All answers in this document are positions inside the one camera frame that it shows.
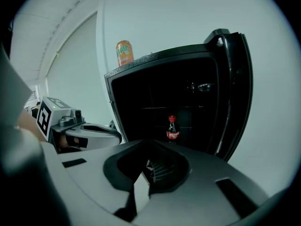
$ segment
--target orange soda can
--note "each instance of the orange soda can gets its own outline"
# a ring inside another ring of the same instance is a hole
[[[116,45],[118,66],[121,67],[134,60],[132,45],[129,41],[123,40]]]

